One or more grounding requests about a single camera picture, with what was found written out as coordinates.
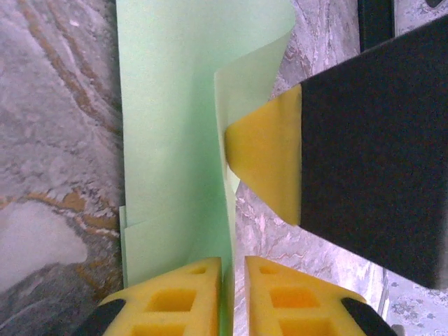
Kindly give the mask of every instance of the paper sheet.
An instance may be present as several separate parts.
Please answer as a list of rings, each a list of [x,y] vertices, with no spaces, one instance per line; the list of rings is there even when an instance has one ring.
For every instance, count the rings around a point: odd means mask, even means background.
[[[125,284],[220,256],[232,291],[238,180],[225,162],[223,133],[269,99],[294,25],[292,6],[117,0],[117,14]]]

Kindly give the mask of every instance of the black object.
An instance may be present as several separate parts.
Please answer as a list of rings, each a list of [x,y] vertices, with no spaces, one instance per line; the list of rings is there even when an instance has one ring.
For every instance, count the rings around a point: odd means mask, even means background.
[[[358,0],[361,52],[395,36],[394,17],[393,0]]]
[[[98,306],[79,326],[72,336],[101,336],[125,306],[126,301],[117,299]]]
[[[302,82],[301,226],[448,287],[448,15]]]
[[[435,8],[437,6],[439,6],[440,3],[442,3],[443,0],[426,0],[426,3],[428,4],[428,6],[430,6],[431,8]]]
[[[397,336],[396,332],[368,304],[351,297],[342,299],[341,303],[366,336]]]

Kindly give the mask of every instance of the black rubber pad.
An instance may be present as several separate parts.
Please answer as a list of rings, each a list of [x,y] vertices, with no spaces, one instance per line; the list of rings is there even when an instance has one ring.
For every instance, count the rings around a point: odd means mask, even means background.
[[[302,83],[301,226],[448,287],[448,15]]]
[[[435,8],[439,6],[442,3],[443,0],[426,0],[426,3],[428,6]]]
[[[101,336],[125,306],[126,301],[117,299],[98,306],[79,326],[72,336]]]
[[[341,303],[366,336],[397,336],[396,332],[368,304],[351,297],[345,297]]]
[[[393,0],[358,0],[360,51],[373,48],[395,36]]]

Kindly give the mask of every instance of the folded paper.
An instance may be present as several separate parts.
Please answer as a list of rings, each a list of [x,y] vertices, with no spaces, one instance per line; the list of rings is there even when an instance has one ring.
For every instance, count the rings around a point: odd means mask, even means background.
[[[293,9],[287,0],[119,0],[117,15],[125,284],[219,256],[231,298],[238,180],[223,133],[269,99]]]

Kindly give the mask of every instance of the marble pattern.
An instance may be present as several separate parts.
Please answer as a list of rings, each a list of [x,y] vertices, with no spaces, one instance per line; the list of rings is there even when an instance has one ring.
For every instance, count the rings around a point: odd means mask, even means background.
[[[297,24],[273,96],[359,53],[355,0],[292,2]],[[448,13],[448,0],[435,9],[422,0],[395,6],[400,33]],[[122,288],[118,69],[114,0],[0,2],[0,335],[69,335],[98,301]],[[358,291],[382,310],[382,268],[288,227],[242,184],[237,238],[236,335],[247,335],[247,254]],[[425,302],[445,308],[446,293],[392,276],[388,320],[423,330],[412,317],[432,309]],[[442,310],[435,318],[425,314],[424,332],[448,335]]]
[[[63,335],[122,287],[111,1],[0,3],[0,335]]]

